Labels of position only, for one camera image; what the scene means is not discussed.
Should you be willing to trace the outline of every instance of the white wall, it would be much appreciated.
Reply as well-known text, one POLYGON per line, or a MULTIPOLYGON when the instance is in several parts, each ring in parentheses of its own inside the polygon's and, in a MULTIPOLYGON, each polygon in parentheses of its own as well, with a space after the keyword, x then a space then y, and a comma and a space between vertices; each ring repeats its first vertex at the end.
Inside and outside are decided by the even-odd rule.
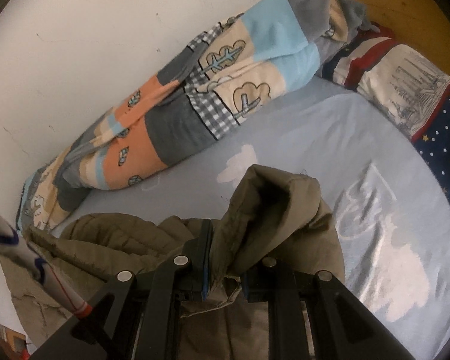
MULTIPOLYGON (((0 213, 198 32, 259 0, 12 0, 0 15, 0 213)), ((0 268, 0 322, 17 327, 0 268)))

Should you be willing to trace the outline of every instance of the bed sheet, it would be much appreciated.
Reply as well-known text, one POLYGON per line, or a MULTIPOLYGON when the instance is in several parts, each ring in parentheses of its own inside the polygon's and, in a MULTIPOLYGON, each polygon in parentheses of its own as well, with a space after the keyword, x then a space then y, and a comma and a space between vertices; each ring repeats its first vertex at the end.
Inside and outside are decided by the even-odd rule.
POLYGON ((334 210, 347 287, 417 360, 434 358, 450 336, 450 207, 378 110, 319 78, 171 169, 125 190, 94 190, 54 234, 92 212, 221 218, 254 163, 318 179, 334 210))

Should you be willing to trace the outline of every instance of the wooden board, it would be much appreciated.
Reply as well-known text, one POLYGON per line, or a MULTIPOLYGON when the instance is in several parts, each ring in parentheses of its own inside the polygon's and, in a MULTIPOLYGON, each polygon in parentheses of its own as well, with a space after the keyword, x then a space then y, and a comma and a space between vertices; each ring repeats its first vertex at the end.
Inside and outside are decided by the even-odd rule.
POLYGON ((433 0, 358 0, 368 15, 391 28, 399 42, 419 51, 450 75, 450 23, 433 0))

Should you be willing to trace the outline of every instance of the silver bolt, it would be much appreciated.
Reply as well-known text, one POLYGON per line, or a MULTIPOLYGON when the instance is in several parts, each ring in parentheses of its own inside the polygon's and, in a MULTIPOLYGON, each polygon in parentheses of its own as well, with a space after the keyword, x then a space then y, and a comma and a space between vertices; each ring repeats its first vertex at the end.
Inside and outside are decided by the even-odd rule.
POLYGON ((176 266, 184 266, 186 263, 188 263, 188 257, 187 256, 176 256, 173 259, 173 262, 176 266))
POLYGON ((276 266, 277 261, 273 257, 263 257, 262 264, 266 266, 267 268, 272 268, 276 266))
POLYGON ((132 272, 130 271, 121 271, 116 278, 121 282, 126 282, 132 278, 132 272))
POLYGON ((330 281, 333 275, 329 271, 320 271, 318 272, 318 278, 322 281, 330 281))

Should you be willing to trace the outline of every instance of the blanket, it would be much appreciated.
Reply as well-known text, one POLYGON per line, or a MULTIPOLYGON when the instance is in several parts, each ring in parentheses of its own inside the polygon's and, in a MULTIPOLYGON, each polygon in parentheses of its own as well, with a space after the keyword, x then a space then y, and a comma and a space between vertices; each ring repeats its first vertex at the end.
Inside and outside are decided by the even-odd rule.
POLYGON ((51 230, 91 188, 125 188, 200 152, 303 87, 358 29, 352 0, 262 0, 195 37, 23 186, 17 228, 51 230))
MULTIPOLYGON (((247 304, 239 275, 271 256, 294 270, 327 269, 344 280, 344 261, 332 213, 318 181, 251 166, 221 220, 213 220, 211 289, 205 302, 182 304, 178 359, 268 358, 267 304, 247 304)), ((159 225, 126 214, 92 214, 60 238, 29 227, 24 237, 85 299, 122 270, 154 270, 197 237, 202 219, 172 216, 159 225)), ((29 274, 0 258, 20 322, 40 346, 70 317, 29 274)))
POLYGON ((411 141, 450 204, 450 76, 392 30, 361 31, 319 74, 357 91, 411 141))

